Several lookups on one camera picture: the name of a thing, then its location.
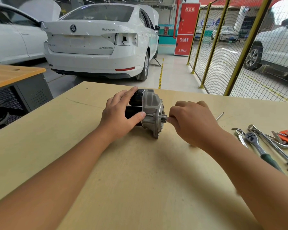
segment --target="starter motor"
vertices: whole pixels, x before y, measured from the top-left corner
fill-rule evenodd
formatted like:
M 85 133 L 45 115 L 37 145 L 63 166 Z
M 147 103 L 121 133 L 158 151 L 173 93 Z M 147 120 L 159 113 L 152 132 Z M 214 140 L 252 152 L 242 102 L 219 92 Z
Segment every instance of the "starter motor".
M 163 124 L 167 121 L 167 115 L 164 114 L 164 105 L 158 94 L 153 89 L 138 89 L 131 97 L 129 105 L 125 111 L 126 118 L 129 119 L 136 113 L 144 111 L 146 116 L 137 126 L 152 130 L 154 138 L 158 139 Z

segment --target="forearm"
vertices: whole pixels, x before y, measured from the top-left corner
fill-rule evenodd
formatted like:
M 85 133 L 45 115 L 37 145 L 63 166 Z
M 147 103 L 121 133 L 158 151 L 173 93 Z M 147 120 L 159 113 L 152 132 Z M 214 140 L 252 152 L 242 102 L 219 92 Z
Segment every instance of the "forearm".
M 227 173 L 265 229 L 288 229 L 288 177 L 244 147 L 228 132 L 204 150 Z
M 0 200 L 0 229 L 56 229 L 109 143 L 93 131 Z

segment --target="tire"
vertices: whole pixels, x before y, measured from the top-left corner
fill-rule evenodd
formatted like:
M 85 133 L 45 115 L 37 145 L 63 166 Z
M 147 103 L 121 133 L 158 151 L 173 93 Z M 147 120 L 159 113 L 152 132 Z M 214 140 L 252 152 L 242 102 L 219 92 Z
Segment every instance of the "tire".
M 261 66 L 261 56 L 262 56 L 262 47 L 253 45 L 248 53 L 245 61 L 244 61 L 244 68 L 249 70 L 256 70 L 259 69 Z
M 154 55 L 153 58 L 157 58 L 157 56 L 158 56 L 158 49 L 159 49 L 159 42 L 158 42 L 158 45 L 157 45 L 157 51 L 156 51 L 156 53 L 155 53 L 155 55 Z
M 136 79 L 138 81 L 145 81 L 147 79 L 148 67 L 149 67 L 148 62 L 149 62 L 149 54 L 148 54 L 148 51 L 147 51 L 146 52 L 146 57 L 145 57 L 145 60 L 144 60 L 144 66 L 143 66 L 142 72 L 136 76 Z

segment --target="red reflector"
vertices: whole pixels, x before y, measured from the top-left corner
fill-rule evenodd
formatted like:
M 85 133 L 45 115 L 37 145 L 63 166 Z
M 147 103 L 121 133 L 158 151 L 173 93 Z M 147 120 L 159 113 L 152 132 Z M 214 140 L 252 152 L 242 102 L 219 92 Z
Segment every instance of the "red reflector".
M 127 70 L 132 70 L 135 69 L 135 67 L 128 68 L 128 69 L 115 69 L 115 71 L 127 71 Z

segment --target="hand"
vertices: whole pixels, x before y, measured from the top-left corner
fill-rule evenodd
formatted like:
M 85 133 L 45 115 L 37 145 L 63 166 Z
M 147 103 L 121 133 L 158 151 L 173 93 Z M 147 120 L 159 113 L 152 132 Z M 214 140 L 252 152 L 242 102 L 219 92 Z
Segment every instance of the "hand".
M 105 132 L 110 142 L 126 135 L 137 123 L 144 119 L 145 112 L 139 112 L 130 119 L 125 117 L 126 106 L 137 90 L 138 87 L 136 86 L 129 91 L 122 90 L 107 100 L 106 108 L 97 129 Z
M 169 110 L 169 118 L 177 134 L 187 143 L 203 149 L 213 141 L 216 134 L 222 134 L 207 104 L 204 101 L 178 101 Z

